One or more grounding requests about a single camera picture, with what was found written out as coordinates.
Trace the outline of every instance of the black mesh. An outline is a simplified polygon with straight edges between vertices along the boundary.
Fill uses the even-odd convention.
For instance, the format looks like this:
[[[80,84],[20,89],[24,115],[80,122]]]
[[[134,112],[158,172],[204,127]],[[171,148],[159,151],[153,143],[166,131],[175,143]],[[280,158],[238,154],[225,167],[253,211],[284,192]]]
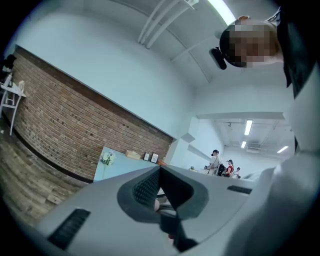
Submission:
[[[159,170],[154,172],[133,187],[134,199],[149,209],[154,209],[155,199],[160,189],[159,173]]]

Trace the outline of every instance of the white wall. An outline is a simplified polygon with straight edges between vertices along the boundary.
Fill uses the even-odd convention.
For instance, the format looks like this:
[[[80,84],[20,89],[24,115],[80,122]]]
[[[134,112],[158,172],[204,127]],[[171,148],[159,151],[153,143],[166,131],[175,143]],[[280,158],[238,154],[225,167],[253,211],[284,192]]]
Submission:
[[[26,25],[17,44],[177,138],[191,88],[130,28],[98,17],[55,11]]]
[[[208,166],[209,161],[203,157],[187,150],[181,165],[181,168],[189,169],[193,166],[197,171],[203,169],[205,166]]]
[[[212,121],[208,119],[199,120],[196,138],[190,143],[190,145],[201,151],[210,159],[213,150],[218,150],[220,155],[224,154],[224,144],[222,139],[216,128],[213,126]]]
[[[293,90],[286,88],[282,63],[266,65],[264,69],[234,73],[225,70],[196,92],[195,114],[204,119],[283,119],[283,112],[294,100]]]
[[[203,169],[209,165],[213,150],[219,150],[221,156],[224,154],[221,137],[211,120],[199,120],[195,140],[186,150],[180,167],[189,169],[193,166],[196,170]]]
[[[281,159],[276,157],[247,153],[246,150],[242,148],[225,147],[223,160],[227,161],[230,159],[233,161],[234,169],[237,169],[238,167],[241,168],[241,177],[275,167],[282,162]]]

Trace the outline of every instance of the white ceiling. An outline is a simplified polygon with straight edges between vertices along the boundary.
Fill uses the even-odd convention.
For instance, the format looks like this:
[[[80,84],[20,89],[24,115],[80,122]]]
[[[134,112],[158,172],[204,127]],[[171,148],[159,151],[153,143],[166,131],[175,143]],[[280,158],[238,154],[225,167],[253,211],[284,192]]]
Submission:
[[[160,0],[62,0],[60,3],[69,9],[83,9],[96,12],[122,23],[136,33],[138,40],[141,29]],[[172,0],[167,0],[159,9],[161,12]],[[265,0],[224,0],[235,17],[249,15],[260,20],[267,19],[277,10],[270,1]],[[166,21],[179,6],[175,6],[161,21]],[[180,15],[163,32],[150,50],[172,60],[186,48],[213,36],[216,31],[223,31],[227,25],[208,2],[199,0],[194,6]],[[240,68],[228,65],[227,70],[220,70],[209,55],[209,50],[218,46],[219,40],[214,36],[201,43],[189,53],[173,62],[173,66],[185,77],[192,87],[203,87],[215,81],[218,76],[244,72]],[[282,73],[278,66],[269,67],[271,74]]]
[[[285,120],[253,119],[250,134],[245,135],[246,119],[216,119],[225,146],[240,148],[243,141],[247,144],[243,150],[257,151],[258,154],[288,158],[295,152],[294,133]],[[277,153],[284,146],[286,150]]]

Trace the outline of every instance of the light blue wall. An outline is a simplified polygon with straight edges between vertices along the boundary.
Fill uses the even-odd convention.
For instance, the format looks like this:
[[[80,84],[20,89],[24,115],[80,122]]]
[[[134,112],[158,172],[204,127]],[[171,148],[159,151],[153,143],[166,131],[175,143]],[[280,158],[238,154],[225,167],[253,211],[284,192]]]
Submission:
[[[192,90],[167,57],[123,25],[55,11],[27,26],[17,44],[174,138]]]

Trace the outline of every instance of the ceiling light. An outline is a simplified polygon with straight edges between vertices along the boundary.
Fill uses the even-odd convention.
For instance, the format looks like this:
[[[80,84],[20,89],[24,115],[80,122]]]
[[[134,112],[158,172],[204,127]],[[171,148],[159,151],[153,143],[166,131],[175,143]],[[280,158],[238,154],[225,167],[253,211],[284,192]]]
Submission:
[[[288,146],[284,146],[283,148],[281,148],[277,153],[281,153],[282,151],[286,150],[288,148]]]
[[[220,14],[220,16],[222,17],[222,19],[227,25],[230,25],[232,22],[236,20],[235,16],[232,14],[231,10],[223,0],[208,0],[208,1]]]
[[[252,126],[252,120],[247,120],[244,135],[249,135],[251,126]]]

